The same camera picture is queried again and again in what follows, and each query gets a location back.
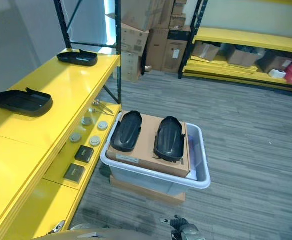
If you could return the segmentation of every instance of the cardboard box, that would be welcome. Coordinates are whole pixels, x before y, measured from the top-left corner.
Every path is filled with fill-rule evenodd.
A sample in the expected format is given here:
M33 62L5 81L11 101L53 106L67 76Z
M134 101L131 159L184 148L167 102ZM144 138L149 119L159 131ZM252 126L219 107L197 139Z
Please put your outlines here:
M163 72L178 72L186 46L186 41L171 39L167 40L165 55L161 67L161 70Z
M154 70L161 71L168 32L168 29L160 28L154 28L150 30L147 46L146 65L152 66Z
M220 49L220 43L207 43L202 41L196 41L195 48L192 51L192 55L213 61Z
M140 31L131 26L121 24L121 50L142 56L149 31Z
M121 52L121 80L136 82L140 76L140 61L135 53ZM117 69L112 72L112 77L117 79Z
M147 31L160 21L165 0L121 0L121 23Z
M172 10L173 15L182 15L182 11L184 10L185 4L175 3L174 8Z
M284 71L292 62L292 55L276 50L267 50L265 56L258 60L258 65L264 73L272 69Z
M154 27L155 29L169 28L172 8L174 7L174 0L165 0L164 7L162 8L159 23Z
M182 29L185 25L186 15L171 15L169 28L170 29Z
M186 134L183 157L177 162L169 162L163 159L158 159L158 156L153 153L155 136L163 118L144 114L141 114L141 118L141 131L132 152L117 151L109 146L107 150L107 158L160 173L170 174L182 178L186 177L190 168L186 123L181 122L182 133Z
M190 26L184 26L182 29L169 29L167 39L188 41L190 37Z
M140 186L129 184L123 181L116 180L112 175L110 175L109 181L111 185L118 187L120 189L133 192L133 193L142 195L144 197L147 197L149 199L163 202L165 204L170 204L173 206L182 204L183 202L185 202L185 199L186 199L186 194L184 192L176 196L170 196L158 191L150 190L144 187L140 187Z
M226 59L229 64L252 66L258 58L258 54L237 50L234 45L230 45L226 51Z

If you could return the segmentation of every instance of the black metal shelf frame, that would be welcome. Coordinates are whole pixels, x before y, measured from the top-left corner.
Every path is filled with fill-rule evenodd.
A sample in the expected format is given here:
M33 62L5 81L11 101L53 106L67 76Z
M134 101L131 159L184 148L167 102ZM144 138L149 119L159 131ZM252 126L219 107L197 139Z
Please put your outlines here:
M201 20L202 20L202 17L204 16L205 9L207 6L207 2L208 2L208 0L198 0L197 1L195 12L194 12L194 15L192 17L191 24L190 24L190 36L188 38L186 50L185 50L185 53L182 57L182 61L181 61L181 64L180 64L180 67L178 70L178 79L182 78L182 74L183 74L182 70L183 70L184 66L187 64L187 61L188 61L188 59L189 59L189 57L190 57L190 55L195 47L193 40L194 40L194 37L197 35L198 29L200 27Z
M114 45L106 45L106 44L100 44L100 43L89 43L89 42L76 42L76 41L70 41L68 30L69 27L75 17L75 14L77 13L77 10L82 2L82 0L78 0L75 9L70 17L68 26L65 21L63 9L61 7L61 0L54 0L57 17L60 24L60 29L62 32L62 36L66 45L67 49L71 49L71 44L76 45L84 45L84 46L93 46L93 47L105 47L105 48L111 48L116 49L116 54L121 54L121 34L120 34L120 0L114 0L115 1L115 24L116 24L116 43ZM103 89L112 97L112 99L117 103L121 104L121 67L117 67L117 97L115 97L111 91L104 85Z

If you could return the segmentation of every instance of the white container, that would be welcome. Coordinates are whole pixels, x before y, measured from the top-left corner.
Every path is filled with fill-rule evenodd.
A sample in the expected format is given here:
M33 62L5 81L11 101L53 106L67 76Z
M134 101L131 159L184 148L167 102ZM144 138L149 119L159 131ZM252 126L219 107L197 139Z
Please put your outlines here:
M198 126L190 123L187 123L187 132L191 172L185 178L108 159L106 152L109 147L110 138L121 114L118 114L100 154L101 161L110 167L115 179L172 196L183 193L189 188L206 189L209 187L210 175L202 133Z

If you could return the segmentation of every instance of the shelving unit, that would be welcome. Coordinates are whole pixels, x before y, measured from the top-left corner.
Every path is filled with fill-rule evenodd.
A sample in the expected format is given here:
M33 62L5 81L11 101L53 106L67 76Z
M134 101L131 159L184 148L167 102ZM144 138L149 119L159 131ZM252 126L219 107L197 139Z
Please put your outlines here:
M208 41L225 44L238 44L292 53L292 38L269 34L201 27L195 41Z
M292 1L285 1L283 3L292 4ZM215 61L204 62L191 56L196 41L237 44L292 53L292 38L290 37L231 29L200 27L206 5L207 1L202 4L199 14L197 13L199 11L198 8L193 16L192 34L183 56L178 78L180 79L183 76L199 77L292 91L292 84L287 83L285 79L271 78L268 74L263 73L258 66L255 66L257 69L254 72L244 72L240 69L240 66L228 64L225 59L222 61L219 60L218 65L216 65Z
M60 1L54 2L65 45L71 48L69 38L66 40L67 27L62 21ZM22 116L0 108L0 239L43 236L61 220L65 220L63 230L67 229L102 145L121 110L119 0L115 0L115 12L117 42L115 46L107 47L115 48L116 55L99 54L97 64L92 67L62 63L53 57L8 89L24 91L30 88L50 94L53 105L41 117ZM115 68L119 76L117 97L105 87ZM118 103L104 103L113 115L89 111L102 88ZM80 119L83 116L90 116L93 124L82 127ZM98 130L96 123L99 121L106 121L108 128ZM68 138L73 131L82 134L79 143L70 144ZM90 162L74 160L79 146L89 146L89 137L94 135L100 137L101 143L93 147ZM70 163L85 168L78 184L63 179Z

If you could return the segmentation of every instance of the gray floor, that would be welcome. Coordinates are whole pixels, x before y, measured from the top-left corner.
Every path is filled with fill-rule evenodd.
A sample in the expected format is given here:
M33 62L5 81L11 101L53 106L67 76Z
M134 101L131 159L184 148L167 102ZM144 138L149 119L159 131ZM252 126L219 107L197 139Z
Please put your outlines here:
M114 81L108 83L114 88ZM71 226L90 223L170 239L178 214L207 240L292 240L292 94L153 71L122 83L124 110L201 127L212 183L178 207L109 185L98 163ZM108 100L105 92L102 100Z

